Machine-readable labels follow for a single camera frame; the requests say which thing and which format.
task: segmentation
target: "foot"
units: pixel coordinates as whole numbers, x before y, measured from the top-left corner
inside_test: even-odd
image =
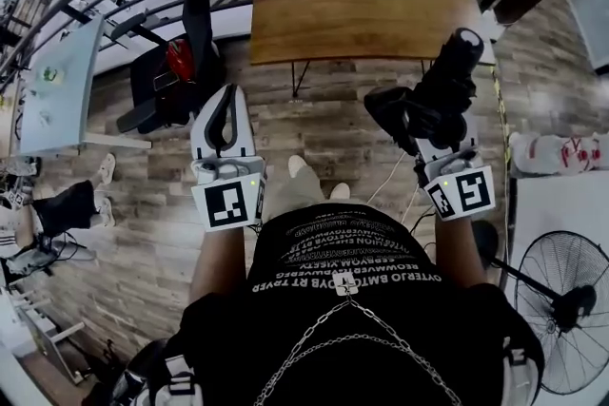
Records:
[[[347,183],[338,183],[330,193],[330,200],[348,200],[351,198],[351,189]]]
[[[99,166],[97,171],[102,177],[102,184],[112,183],[112,176],[114,175],[114,168],[116,167],[116,158],[114,154],[108,153],[106,158],[102,161],[102,165]]]
[[[294,154],[289,157],[287,161],[287,169],[289,171],[290,178],[295,178],[296,174],[301,170],[301,168],[307,166],[306,161],[300,156]]]
[[[116,224],[114,216],[112,215],[112,203],[110,198],[102,199],[97,211],[102,217],[102,224],[104,227],[113,227]]]

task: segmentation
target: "fan grille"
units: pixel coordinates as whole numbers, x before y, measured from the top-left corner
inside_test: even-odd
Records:
[[[609,361],[609,259],[585,237],[558,231],[537,238],[527,249],[520,271],[564,295],[591,285],[597,302],[589,317],[562,332],[551,317],[552,301],[518,280],[516,308],[531,325],[545,357],[542,387],[569,395],[589,385]]]

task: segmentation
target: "office chair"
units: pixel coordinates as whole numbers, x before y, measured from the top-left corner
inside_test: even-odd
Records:
[[[113,40],[133,31],[159,45],[131,64],[134,108],[116,121],[120,132],[137,128],[141,134],[147,134],[161,126],[184,126],[190,113],[196,115],[207,99],[224,84],[226,67],[223,56],[212,41],[209,0],[184,0],[182,15],[186,35],[170,42],[143,27],[147,20],[145,12],[114,28],[110,36]],[[191,80],[183,79],[167,61],[169,52],[173,51],[175,56],[178,51],[177,56],[180,56],[180,50],[186,51],[185,59],[192,64],[194,76]]]

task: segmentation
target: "wood plank flooring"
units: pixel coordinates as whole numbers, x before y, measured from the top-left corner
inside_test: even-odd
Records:
[[[303,101],[292,104],[289,65],[250,66],[248,42],[228,44],[223,50],[228,81],[246,92],[271,186],[287,177],[287,158],[298,153],[318,172],[326,194],[344,181],[354,197],[367,200],[401,152],[364,110],[363,96],[373,87],[413,86],[421,79],[421,65],[314,63],[301,88]],[[609,86],[592,72],[565,0],[545,0],[504,34],[495,52],[512,129],[559,134],[609,129]],[[503,147],[489,68],[478,67],[475,81],[473,110],[498,195],[498,207],[489,219],[501,228]],[[89,130],[116,133],[116,118],[130,107],[127,71],[97,80]],[[116,227],[74,232],[80,243],[97,252],[96,261],[60,263],[53,267],[52,278],[38,273],[27,279],[28,287],[52,298],[46,311],[60,324],[86,324],[77,340],[92,351],[111,338],[121,354],[132,356],[149,340],[174,333],[187,303],[204,235],[190,197],[194,177],[189,169],[189,127],[158,130],[150,138],[150,151],[113,149],[114,182],[97,194],[111,198]],[[79,157],[46,160],[37,192],[52,194],[89,177],[105,153],[103,147],[86,145]],[[406,157],[372,204],[400,220],[416,183],[412,159]],[[418,196],[405,225],[410,228],[427,206]],[[432,223],[425,219],[417,229],[423,244],[433,241]],[[248,263],[254,245],[248,231]]]

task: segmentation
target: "black fan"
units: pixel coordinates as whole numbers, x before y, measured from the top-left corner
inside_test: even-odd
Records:
[[[596,379],[609,362],[609,259],[573,232],[537,238],[522,259],[516,308],[545,356],[542,387],[569,395]]]

